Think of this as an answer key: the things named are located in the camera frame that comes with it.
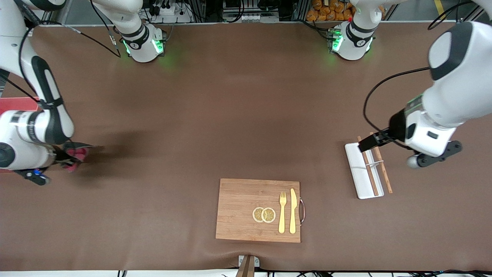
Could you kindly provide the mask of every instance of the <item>fork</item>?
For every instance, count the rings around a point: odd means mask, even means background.
[[[287,204],[287,195],[285,192],[280,193],[280,221],[278,223],[278,232],[283,234],[285,232],[285,204]]]

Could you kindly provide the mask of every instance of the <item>knife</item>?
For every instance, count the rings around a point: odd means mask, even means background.
[[[296,192],[293,188],[290,189],[290,233],[296,233],[296,213],[295,208],[297,208],[297,197]]]

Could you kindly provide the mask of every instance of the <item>brown tablecloth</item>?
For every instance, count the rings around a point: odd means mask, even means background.
[[[426,66],[443,30],[382,24],[348,62],[302,24],[179,26],[164,58],[138,64],[37,28],[74,140],[105,149],[74,174],[50,169],[45,187],[0,175],[0,270],[228,268],[248,253],[269,270],[492,270],[491,116],[460,127],[463,152],[426,169],[381,148],[394,191],[382,198],[357,199],[343,148],[371,131],[373,85]],[[110,45],[103,28],[83,31]],[[386,127],[430,85],[428,72],[384,84],[369,116]],[[220,178],[300,181],[302,242],[216,240]]]

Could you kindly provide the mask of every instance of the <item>yellow tape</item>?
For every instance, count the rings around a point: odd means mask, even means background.
[[[442,3],[441,3],[441,0],[434,0],[434,3],[435,3],[435,7],[437,8],[437,12],[439,14],[442,14],[444,12],[444,8],[442,7]]]

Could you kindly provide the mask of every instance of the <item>wooden cutting board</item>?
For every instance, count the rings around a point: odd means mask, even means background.
[[[290,189],[297,196],[296,233],[289,232]],[[280,193],[287,195],[285,205],[285,233],[278,232],[280,220]],[[249,179],[221,179],[218,197],[216,239],[255,242],[301,242],[299,219],[299,182]],[[272,223],[258,223],[253,219],[256,207],[273,208],[276,213]]]

